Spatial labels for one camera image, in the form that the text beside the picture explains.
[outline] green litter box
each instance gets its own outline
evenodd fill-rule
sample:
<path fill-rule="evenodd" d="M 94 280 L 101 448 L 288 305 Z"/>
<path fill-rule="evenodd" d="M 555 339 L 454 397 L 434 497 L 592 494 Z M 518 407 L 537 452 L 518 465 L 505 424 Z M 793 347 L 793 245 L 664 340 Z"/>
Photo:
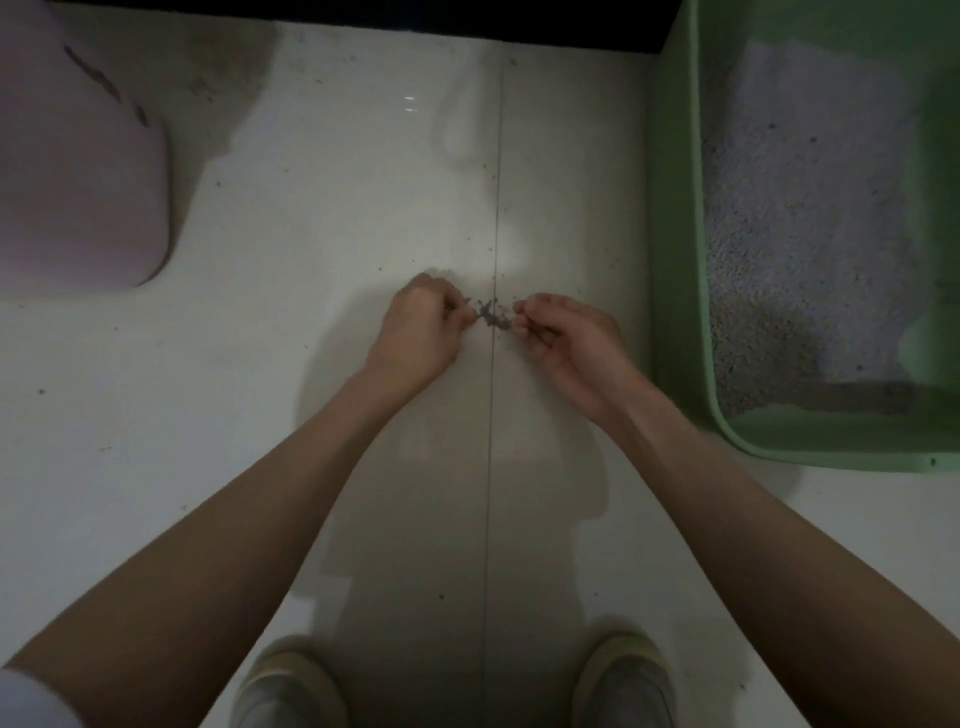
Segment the green litter box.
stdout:
<path fill-rule="evenodd" d="M 653 377 L 695 422 L 757 457 L 864 471 L 960 470 L 960 3 L 684 0 L 658 58 L 647 117 Z M 921 395 L 904 415 L 768 405 L 731 419 L 710 341 L 699 68 L 748 38 L 798 38 L 897 63 L 920 84 L 904 192 L 933 301 L 900 340 Z"/>

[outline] litter granule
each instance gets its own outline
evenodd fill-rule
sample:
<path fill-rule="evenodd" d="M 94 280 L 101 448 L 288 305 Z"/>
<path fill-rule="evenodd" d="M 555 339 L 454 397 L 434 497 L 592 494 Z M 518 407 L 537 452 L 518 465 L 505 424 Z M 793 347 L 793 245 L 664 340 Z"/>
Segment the litter granule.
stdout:
<path fill-rule="evenodd" d="M 798 41 L 751 41 L 702 79 L 722 411 L 903 412 L 898 342 L 931 286 L 902 189 L 915 93 L 880 61 Z"/>

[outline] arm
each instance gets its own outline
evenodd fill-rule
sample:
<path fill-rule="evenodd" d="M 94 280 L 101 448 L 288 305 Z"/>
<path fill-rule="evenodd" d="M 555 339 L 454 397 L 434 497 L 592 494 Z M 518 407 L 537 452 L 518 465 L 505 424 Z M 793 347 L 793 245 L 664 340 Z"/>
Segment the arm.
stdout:
<path fill-rule="evenodd" d="M 286 595 L 360 456 L 476 320 L 443 279 L 394 298 L 327 405 L 68 607 L 10 661 L 89 728 L 197 725 Z"/>
<path fill-rule="evenodd" d="M 630 363 L 611 317 L 542 294 L 516 311 L 516 334 L 624 450 L 812 724 L 960 722 L 960 642 L 703 437 Z"/>

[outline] tile grout line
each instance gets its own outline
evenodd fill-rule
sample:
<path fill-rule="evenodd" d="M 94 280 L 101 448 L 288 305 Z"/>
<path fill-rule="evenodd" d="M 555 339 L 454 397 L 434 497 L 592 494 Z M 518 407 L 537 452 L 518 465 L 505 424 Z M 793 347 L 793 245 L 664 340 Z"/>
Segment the tile grout line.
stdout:
<path fill-rule="evenodd" d="M 496 263 L 500 252 L 500 182 L 503 178 L 500 168 L 500 160 L 503 155 L 503 98 L 504 98 L 504 76 L 507 68 L 507 57 L 510 53 L 509 48 L 513 44 L 502 43 L 500 53 L 500 108 L 497 114 L 496 122 L 496 194 L 495 211 L 493 216 L 493 298 L 491 308 L 495 306 L 496 301 Z M 490 415 L 487 427 L 487 515 L 484 523 L 484 561 L 483 561 L 483 609 L 480 645 L 480 727 L 486 728 L 487 724 L 487 587 L 490 576 L 490 490 L 492 482 L 493 468 L 493 364 L 496 359 L 496 333 L 498 329 L 490 329 Z"/>

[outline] hand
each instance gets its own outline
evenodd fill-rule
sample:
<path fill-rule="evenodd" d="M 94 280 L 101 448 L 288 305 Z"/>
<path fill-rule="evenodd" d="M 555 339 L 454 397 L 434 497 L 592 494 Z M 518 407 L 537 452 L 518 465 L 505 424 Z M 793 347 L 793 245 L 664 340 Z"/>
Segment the hand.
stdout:
<path fill-rule="evenodd" d="M 514 312 L 514 333 L 560 393 L 607 431 L 618 426 L 619 405 L 645 380 L 613 316 L 547 293 L 514 302 Z"/>
<path fill-rule="evenodd" d="M 453 363 L 460 334 L 476 320 L 476 311 L 453 283 L 421 273 L 390 301 L 365 369 L 411 399 Z"/>

